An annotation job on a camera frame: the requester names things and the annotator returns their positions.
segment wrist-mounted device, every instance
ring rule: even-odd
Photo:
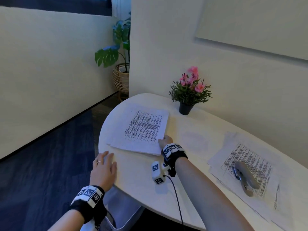
[[[168,173],[171,177],[174,177],[176,174],[174,167],[176,160],[180,157],[186,157],[188,159],[187,155],[185,154],[185,150],[179,144],[169,143],[164,147],[162,153],[165,162],[164,166],[170,166]]]
[[[107,214],[103,204],[105,191],[99,186],[85,186],[73,199],[68,210],[77,210],[84,217],[84,223],[94,218],[95,229],[99,226]]]

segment person's left arm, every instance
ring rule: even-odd
[[[98,156],[93,161],[93,170],[90,176],[90,185],[101,188],[103,193],[110,190],[113,183],[116,180],[117,166],[116,162],[112,163],[113,153],[108,154],[105,151]],[[93,212],[90,205],[85,204],[85,210]],[[83,224],[85,223],[85,218],[89,214],[82,214],[80,211],[74,208],[67,211],[48,231],[79,231]]]

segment black cable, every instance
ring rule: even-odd
[[[172,185],[173,185],[173,188],[174,188],[174,192],[175,192],[175,196],[176,196],[176,200],[177,200],[177,205],[179,206],[179,211],[180,211],[180,216],[181,216],[181,221],[182,221],[183,229],[184,229],[184,231],[185,231],[185,226],[184,226],[184,223],[183,223],[183,218],[182,218],[180,203],[179,203],[179,199],[177,198],[177,193],[176,193],[176,190],[175,190],[174,183],[173,183],[173,181],[171,180],[171,178],[170,178],[169,176],[167,176],[167,175],[163,175],[163,176],[169,178],[170,181],[172,182]]]

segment hand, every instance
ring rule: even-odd
[[[93,161],[93,170],[90,176],[90,186],[100,186],[105,193],[111,189],[116,180],[117,166],[116,162],[112,163],[113,153],[108,151],[99,153]]]
[[[158,143],[160,148],[163,149],[167,144],[173,143],[173,139],[168,135],[164,135],[164,139],[158,140]]]

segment gray stapler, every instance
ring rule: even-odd
[[[232,166],[234,175],[242,184],[242,188],[249,197],[253,196],[253,189],[259,189],[260,186],[256,179],[251,174],[247,165],[244,162],[236,161]]]

